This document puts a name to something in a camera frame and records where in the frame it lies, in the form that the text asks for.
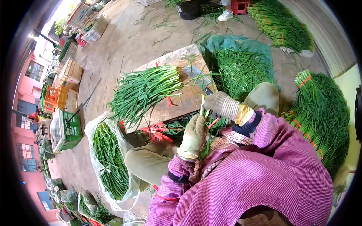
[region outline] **pink building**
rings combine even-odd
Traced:
[[[18,79],[14,95],[13,109],[29,114],[35,112],[35,98],[42,92],[43,79],[50,63],[34,55],[30,51]],[[40,172],[38,145],[34,144],[36,136],[33,124],[23,116],[12,114],[13,145],[18,157],[18,164],[24,186],[27,188],[34,204],[47,222],[58,221],[55,214],[57,209],[50,205],[46,185]]]

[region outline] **white sneaker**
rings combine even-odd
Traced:
[[[219,21],[227,21],[231,18],[234,17],[234,14],[231,12],[231,13],[228,13],[226,10],[223,12],[223,14],[221,14],[219,17],[218,17],[218,20]]]

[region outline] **orange stool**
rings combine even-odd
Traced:
[[[234,15],[239,13],[247,15],[248,5],[250,5],[250,0],[231,0],[231,10]]]
[[[59,89],[48,86],[45,94],[44,109],[54,112],[55,108],[58,105],[58,95]]]
[[[81,34],[81,35],[79,36],[79,38],[77,39],[77,43],[78,43],[81,47],[84,47],[87,42],[82,39],[82,36],[83,36],[83,34]]]

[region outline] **green plastic crate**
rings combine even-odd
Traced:
[[[66,126],[67,121],[72,115],[73,113],[59,109],[54,113],[53,121],[50,125],[54,153],[74,148],[83,138],[79,115],[75,115],[69,122],[69,125]]]

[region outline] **work glove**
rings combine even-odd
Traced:
[[[222,91],[207,96],[203,107],[235,121],[238,125],[244,125],[254,114],[253,109],[240,104]]]
[[[194,115],[185,128],[184,138],[177,149],[177,155],[183,159],[196,159],[208,132],[205,117]]]

